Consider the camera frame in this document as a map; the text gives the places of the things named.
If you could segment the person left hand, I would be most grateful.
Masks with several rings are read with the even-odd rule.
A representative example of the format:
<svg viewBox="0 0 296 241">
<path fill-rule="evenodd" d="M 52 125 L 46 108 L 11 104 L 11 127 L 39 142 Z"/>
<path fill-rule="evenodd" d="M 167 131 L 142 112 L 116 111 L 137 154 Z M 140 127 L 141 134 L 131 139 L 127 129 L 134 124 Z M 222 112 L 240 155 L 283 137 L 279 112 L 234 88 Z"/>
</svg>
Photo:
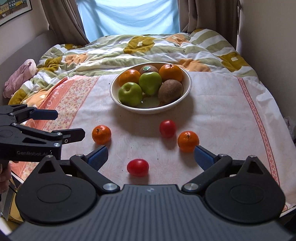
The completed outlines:
<svg viewBox="0 0 296 241">
<path fill-rule="evenodd" d="M 3 164 L 1 164 L 0 194 L 3 194 L 8 190 L 10 178 L 11 178 L 11 164 L 8 163 L 6 168 L 3 168 Z"/>
</svg>

